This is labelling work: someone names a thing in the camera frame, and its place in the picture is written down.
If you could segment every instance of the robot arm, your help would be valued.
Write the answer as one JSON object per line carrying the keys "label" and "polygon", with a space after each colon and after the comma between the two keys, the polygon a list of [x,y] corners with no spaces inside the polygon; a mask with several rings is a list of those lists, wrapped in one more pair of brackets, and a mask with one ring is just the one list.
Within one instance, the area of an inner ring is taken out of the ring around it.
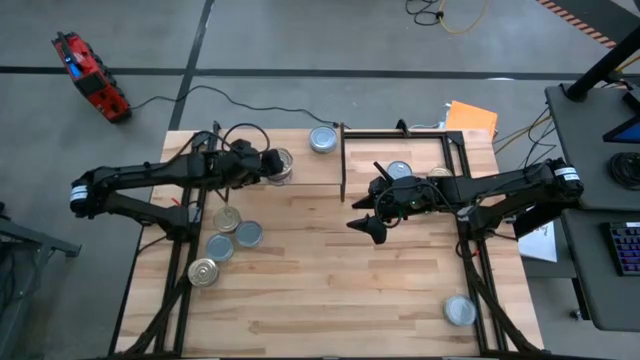
{"label": "robot arm", "polygon": [[[432,211],[456,214],[466,224],[471,240],[486,238],[503,218],[524,213],[534,205],[534,210],[523,216],[543,225],[583,191],[575,169],[562,159],[482,178],[407,176],[394,180],[379,164],[374,165],[382,176],[369,184],[365,198],[352,205],[354,209],[373,209],[374,216],[367,214],[347,226],[368,233],[376,244],[384,243],[387,229],[402,219]],[[484,198],[495,195],[507,197],[493,206],[480,206]]]}
{"label": "robot arm", "polygon": [[189,154],[174,156],[167,162],[124,167],[105,167],[87,171],[71,184],[71,211],[76,217],[93,219],[102,213],[130,217],[142,225],[158,224],[167,238],[184,238],[189,227],[189,212],[184,206],[159,207],[133,199],[117,190],[157,185],[200,187],[207,191],[238,189],[258,183],[261,177],[282,172],[277,150],[263,153],[246,140],[236,140],[228,151],[198,152],[199,145],[214,141],[214,135],[201,132],[190,140],[210,135],[193,145]]}

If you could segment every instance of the gray floor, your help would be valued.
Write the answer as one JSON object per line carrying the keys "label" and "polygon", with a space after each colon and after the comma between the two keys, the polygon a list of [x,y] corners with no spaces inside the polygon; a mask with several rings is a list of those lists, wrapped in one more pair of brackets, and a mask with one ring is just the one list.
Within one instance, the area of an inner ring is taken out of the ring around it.
{"label": "gray floor", "polygon": [[[451,26],[469,22],[477,3],[450,1]],[[57,30],[73,30],[111,67],[184,67],[203,5],[204,0],[4,1],[0,66],[59,66],[49,40]],[[414,25],[403,1],[218,0],[198,67],[571,73],[583,72],[605,53],[534,0],[491,0],[486,18],[463,36]],[[174,97],[181,79],[118,77],[132,104],[158,94]],[[157,160],[173,105],[151,103],[129,123],[114,126],[66,76],[0,75],[0,83],[0,199],[16,222],[83,245],[73,261],[52,258],[19,355],[104,355],[140,227],[117,216],[75,219],[68,210],[70,182],[99,165]],[[557,81],[196,77],[196,84],[216,86],[252,105],[306,107],[353,127],[390,127],[400,118],[431,124],[443,103],[459,100],[498,112],[501,136],[529,125],[545,107],[544,88]],[[180,128],[209,129],[214,120],[223,126],[316,125],[301,114],[251,112],[198,90],[187,100]],[[554,135],[546,140],[558,144]],[[518,167],[529,147],[523,137],[498,154],[500,169]],[[560,156],[560,148],[549,155]],[[133,194],[149,197],[148,190]],[[548,349],[629,359],[640,351],[640,335],[605,333],[569,319],[576,305],[570,283],[530,284]]]}

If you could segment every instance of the can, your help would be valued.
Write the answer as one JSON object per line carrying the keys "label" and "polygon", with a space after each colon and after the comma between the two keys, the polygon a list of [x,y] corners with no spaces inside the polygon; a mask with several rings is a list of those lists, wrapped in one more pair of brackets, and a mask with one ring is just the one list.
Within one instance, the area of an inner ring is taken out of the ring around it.
{"label": "can", "polygon": [[236,240],[244,247],[257,247],[262,242],[262,226],[255,221],[243,221],[236,230]]}
{"label": "can", "polygon": [[309,134],[309,145],[313,151],[320,154],[328,154],[332,152],[338,145],[338,134],[333,128],[328,126],[319,126]]}
{"label": "can", "polygon": [[435,167],[429,171],[430,177],[453,176],[451,170],[447,168]]}
{"label": "can", "polygon": [[197,259],[189,265],[187,272],[193,286],[209,286],[218,280],[218,265],[207,258]]}
{"label": "can", "polygon": [[455,295],[444,304],[447,319],[456,326],[469,326],[476,321],[476,306],[468,297]]}
{"label": "can", "polygon": [[387,167],[387,172],[394,179],[400,179],[401,177],[411,176],[413,171],[411,166],[404,161],[394,161]]}
{"label": "can", "polygon": [[293,175],[293,156],[287,149],[276,148],[276,150],[278,150],[278,155],[280,155],[280,160],[282,160],[282,172],[269,176],[267,180],[271,185],[282,186],[291,182],[291,176]]}
{"label": "can", "polygon": [[233,255],[233,242],[225,234],[213,235],[207,243],[207,256],[214,261],[227,261]]}
{"label": "can", "polygon": [[213,226],[221,232],[233,232],[242,219],[238,209],[232,206],[224,206],[213,215]]}

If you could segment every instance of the orange paper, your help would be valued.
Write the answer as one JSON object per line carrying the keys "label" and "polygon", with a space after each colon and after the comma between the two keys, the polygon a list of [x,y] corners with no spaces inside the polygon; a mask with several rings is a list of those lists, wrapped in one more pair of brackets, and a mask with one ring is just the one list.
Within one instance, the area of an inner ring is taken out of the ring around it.
{"label": "orange paper", "polygon": [[446,128],[451,130],[485,129],[489,132],[489,139],[493,141],[497,125],[497,113],[453,101],[447,117]]}

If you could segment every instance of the wooden tabletop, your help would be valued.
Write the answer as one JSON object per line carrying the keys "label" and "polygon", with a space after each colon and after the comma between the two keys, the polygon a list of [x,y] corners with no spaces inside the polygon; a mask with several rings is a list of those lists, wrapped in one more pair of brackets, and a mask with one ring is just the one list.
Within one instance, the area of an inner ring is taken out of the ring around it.
{"label": "wooden tabletop", "polygon": [[[191,134],[169,132],[162,159],[175,154]],[[458,236],[452,215],[412,217],[378,246],[345,226],[366,213],[350,204],[378,176],[373,161],[386,166],[403,160],[414,173],[425,175],[444,165],[439,140],[347,140],[347,200],[341,203],[339,149],[327,155],[312,152],[306,129],[268,134],[271,147],[292,153],[292,182],[232,191],[230,205],[244,220],[262,225],[264,240],[254,249],[236,244],[232,259],[219,264],[219,280],[192,290],[183,356],[477,355],[473,327],[453,326],[443,314],[448,297],[467,294],[462,261],[454,252]],[[265,145],[251,130],[238,129],[234,135],[258,149]],[[497,173],[486,132],[465,131],[464,138],[472,176]],[[151,201],[171,206],[172,197],[180,199],[181,189],[160,186]],[[216,234],[212,218],[222,205],[215,193],[208,195],[199,257]],[[513,234],[506,225],[499,231]],[[140,246],[162,235],[159,228],[148,228]],[[529,341],[542,347],[517,243],[492,238],[487,247],[501,305]],[[164,241],[138,257],[117,351],[130,346],[159,309],[170,254],[171,243]],[[489,318],[486,308],[483,314]],[[485,322],[493,339],[490,321]]]}

